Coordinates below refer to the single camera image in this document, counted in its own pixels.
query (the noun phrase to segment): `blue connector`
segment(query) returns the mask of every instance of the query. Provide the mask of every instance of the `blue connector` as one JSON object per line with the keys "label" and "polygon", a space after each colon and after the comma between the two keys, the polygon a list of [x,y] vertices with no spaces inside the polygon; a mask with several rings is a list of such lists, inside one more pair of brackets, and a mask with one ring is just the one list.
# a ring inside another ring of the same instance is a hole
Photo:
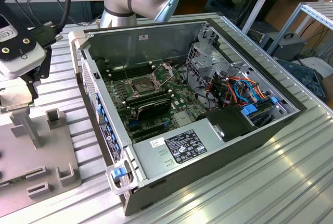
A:
{"label": "blue connector", "polygon": [[98,104],[97,105],[97,113],[100,114],[102,112],[102,105]]}
{"label": "blue connector", "polygon": [[116,168],[111,171],[112,177],[116,180],[119,179],[120,177],[123,177],[127,174],[126,168],[121,167],[121,168]]}
{"label": "blue connector", "polygon": [[243,109],[241,110],[246,116],[248,116],[249,114],[258,111],[258,109],[253,105],[246,105],[243,107]]}
{"label": "blue connector", "polygon": [[271,101],[272,101],[272,103],[275,105],[275,104],[278,103],[279,100],[278,100],[275,96],[272,96],[272,97],[271,97]]}

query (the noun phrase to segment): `gray fixture plate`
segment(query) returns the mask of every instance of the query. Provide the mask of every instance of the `gray fixture plate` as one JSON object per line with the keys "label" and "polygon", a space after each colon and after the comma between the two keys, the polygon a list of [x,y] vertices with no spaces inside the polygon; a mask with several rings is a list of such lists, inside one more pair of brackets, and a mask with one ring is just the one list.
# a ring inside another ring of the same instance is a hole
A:
{"label": "gray fixture plate", "polygon": [[[50,130],[46,116],[32,118],[32,122],[42,140],[42,147],[38,149],[35,149],[27,135],[14,137],[10,130],[14,124],[0,126],[0,183],[22,176],[37,167],[45,166],[47,173],[35,179],[24,179],[0,188],[0,216],[81,185],[68,125]],[[74,170],[75,180],[66,186],[60,186],[56,167],[59,167],[61,172],[69,173],[69,164]],[[27,189],[44,182],[48,182],[50,191],[45,190],[44,194],[30,198]]]}

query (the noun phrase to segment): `metal slotted surface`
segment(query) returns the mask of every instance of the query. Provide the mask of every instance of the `metal slotted surface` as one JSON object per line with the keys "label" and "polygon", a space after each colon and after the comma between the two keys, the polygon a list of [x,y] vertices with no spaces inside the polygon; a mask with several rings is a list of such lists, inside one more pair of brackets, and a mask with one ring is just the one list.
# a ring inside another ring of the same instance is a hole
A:
{"label": "metal slotted surface", "polygon": [[301,10],[333,30],[333,3],[304,3]]}
{"label": "metal slotted surface", "polygon": [[[17,211],[0,223],[331,223],[333,120],[331,111],[286,74],[233,24],[217,14],[171,20],[214,19],[308,110],[263,147],[192,183],[133,216],[125,217],[110,189],[101,151],[88,119],[65,40],[53,49],[52,73],[33,115],[59,107],[69,122],[82,185]],[[65,33],[78,29],[66,27]],[[231,49],[224,45],[224,52]],[[236,60],[237,55],[230,56]]]}

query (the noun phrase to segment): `orange wire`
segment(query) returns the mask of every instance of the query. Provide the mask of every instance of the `orange wire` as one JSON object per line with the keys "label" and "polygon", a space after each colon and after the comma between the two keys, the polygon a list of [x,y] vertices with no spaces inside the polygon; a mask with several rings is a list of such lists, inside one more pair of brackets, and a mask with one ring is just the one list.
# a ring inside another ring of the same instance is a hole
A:
{"label": "orange wire", "polygon": [[237,96],[236,96],[234,90],[231,88],[231,85],[229,83],[228,83],[228,87],[229,87],[229,89],[230,89],[230,91],[231,91],[231,93],[232,93],[232,95],[233,95],[233,97],[235,99],[235,103],[237,103]]}
{"label": "orange wire", "polygon": [[[247,78],[241,78],[241,77],[229,77],[229,79],[232,79],[232,80],[235,80],[235,81],[245,80],[245,81],[248,81],[248,82],[256,83],[255,81],[252,81],[252,80],[247,79]],[[256,90],[256,88],[254,88],[254,90],[259,94],[261,99],[266,99],[266,96],[261,92],[261,89],[260,89],[259,85],[257,87],[258,87],[258,89]]]}

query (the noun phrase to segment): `warning sticker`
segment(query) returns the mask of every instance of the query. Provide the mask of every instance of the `warning sticker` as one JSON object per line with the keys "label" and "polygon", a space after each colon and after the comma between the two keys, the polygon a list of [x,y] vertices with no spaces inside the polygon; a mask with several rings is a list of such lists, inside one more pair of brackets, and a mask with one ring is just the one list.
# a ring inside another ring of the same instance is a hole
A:
{"label": "warning sticker", "polygon": [[178,164],[207,152],[193,129],[166,139],[165,143]]}

